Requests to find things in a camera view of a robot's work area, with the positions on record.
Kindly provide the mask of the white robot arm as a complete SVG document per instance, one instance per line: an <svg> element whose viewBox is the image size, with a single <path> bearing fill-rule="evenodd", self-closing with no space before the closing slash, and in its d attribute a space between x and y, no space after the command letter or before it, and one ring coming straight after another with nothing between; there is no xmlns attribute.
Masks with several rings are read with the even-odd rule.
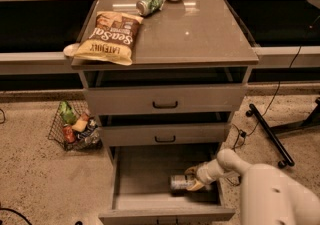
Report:
<svg viewBox="0 0 320 225"><path fill-rule="evenodd" d="M242 177L240 186L241 225L320 225L320 199L284 172L267 164L250 164L233 150L223 149L216 158L188 168L197 191L227 177Z"/></svg>

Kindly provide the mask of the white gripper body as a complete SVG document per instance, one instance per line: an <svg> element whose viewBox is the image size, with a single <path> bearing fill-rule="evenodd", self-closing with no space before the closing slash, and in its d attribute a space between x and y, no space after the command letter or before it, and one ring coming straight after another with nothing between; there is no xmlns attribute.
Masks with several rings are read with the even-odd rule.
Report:
<svg viewBox="0 0 320 225"><path fill-rule="evenodd" d="M209 185L224 175L223 168L217 160L204 162L196 168L196 178L204 185Z"/></svg>

